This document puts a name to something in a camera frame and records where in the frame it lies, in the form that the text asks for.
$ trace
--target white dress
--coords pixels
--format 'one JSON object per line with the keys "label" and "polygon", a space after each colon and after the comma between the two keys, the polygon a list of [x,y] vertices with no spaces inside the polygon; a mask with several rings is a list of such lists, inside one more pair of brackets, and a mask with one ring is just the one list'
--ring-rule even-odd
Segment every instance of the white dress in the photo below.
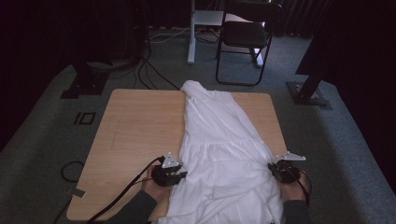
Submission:
{"label": "white dress", "polygon": [[274,158],[229,92],[186,81],[186,130],[180,161],[187,177],[173,186],[165,223],[280,223]]}

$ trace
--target tripod base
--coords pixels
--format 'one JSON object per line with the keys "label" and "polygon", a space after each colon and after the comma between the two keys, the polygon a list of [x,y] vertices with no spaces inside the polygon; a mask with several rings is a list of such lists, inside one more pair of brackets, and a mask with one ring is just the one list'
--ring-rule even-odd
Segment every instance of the tripod base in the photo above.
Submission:
{"label": "tripod base", "polygon": [[304,85],[303,82],[286,82],[288,85],[293,102],[296,105],[318,105],[320,109],[332,110],[332,106],[328,100],[323,99],[320,90],[316,89],[310,98],[301,97],[299,92]]}
{"label": "tripod base", "polygon": [[61,99],[77,99],[80,95],[100,95],[106,85],[109,73],[99,73],[92,71],[93,79],[90,82],[83,81],[81,76],[77,75],[70,89],[64,91]]}

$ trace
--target black chair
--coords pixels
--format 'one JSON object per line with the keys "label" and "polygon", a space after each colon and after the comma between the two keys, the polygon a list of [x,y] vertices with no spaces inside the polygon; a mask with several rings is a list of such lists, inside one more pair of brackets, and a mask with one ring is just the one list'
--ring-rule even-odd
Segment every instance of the black chair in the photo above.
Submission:
{"label": "black chair", "polygon": [[[235,15],[245,21],[230,21],[229,15]],[[221,22],[218,50],[216,54],[216,80],[222,84],[256,86],[262,81],[268,51],[271,46],[273,32],[282,15],[282,6],[276,3],[230,0],[226,2]],[[222,44],[229,47],[249,49],[251,52],[222,50]],[[259,80],[254,83],[223,81],[219,78],[219,63],[222,52],[254,54],[253,62],[257,61],[262,50],[266,48]]]}

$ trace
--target light wood tabletop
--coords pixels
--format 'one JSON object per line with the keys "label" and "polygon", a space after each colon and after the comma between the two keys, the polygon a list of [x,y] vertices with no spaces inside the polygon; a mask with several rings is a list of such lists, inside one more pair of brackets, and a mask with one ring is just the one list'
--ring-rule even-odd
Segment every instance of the light wood tabletop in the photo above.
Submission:
{"label": "light wood tabletop", "polygon": [[[287,152],[269,94],[233,92],[233,98],[271,149]],[[73,196],[70,220],[89,220],[109,205],[155,158],[171,152],[178,160],[184,135],[186,95],[183,91],[114,90],[78,181],[83,197]],[[98,220],[114,216],[140,190],[136,184]],[[164,217],[168,197],[149,220]]]}

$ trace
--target hand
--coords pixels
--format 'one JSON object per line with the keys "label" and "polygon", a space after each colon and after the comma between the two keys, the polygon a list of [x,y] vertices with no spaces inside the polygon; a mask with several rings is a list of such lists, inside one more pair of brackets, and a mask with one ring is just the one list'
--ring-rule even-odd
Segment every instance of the hand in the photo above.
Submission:
{"label": "hand", "polygon": [[151,172],[153,169],[153,165],[148,168],[147,176],[143,178],[142,190],[149,194],[158,203],[163,197],[169,194],[169,190],[172,187],[161,187],[157,185],[157,183],[155,183],[151,177]]}
{"label": "hand", "polygon": [[[304,172],[300,173],[300,182],[304,186],[305,190],[308,191],[308,185],[306,184],[306,176]],[[305,201],[304,191],[301,186],[297,183],[297,181],[291,184],[284,184],[279,181],[276,181],[282,190],[282,198],[285,201],[292,200],[301,200]]]}

